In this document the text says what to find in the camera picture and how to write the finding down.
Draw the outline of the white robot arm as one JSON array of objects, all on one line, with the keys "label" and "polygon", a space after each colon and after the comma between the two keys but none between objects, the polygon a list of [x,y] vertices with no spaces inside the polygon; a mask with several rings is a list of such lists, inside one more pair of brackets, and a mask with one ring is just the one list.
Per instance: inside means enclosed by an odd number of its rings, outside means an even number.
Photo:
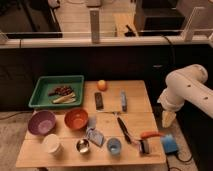
[{"label": "white robot arm", "polygon": [[186,101],[189,101],[213,119],[213,90],[205,86],[207,70],[193,64],[170,72],[165,79],[166,88],[157,102],[163,108],[162,126],[170,127]]}]

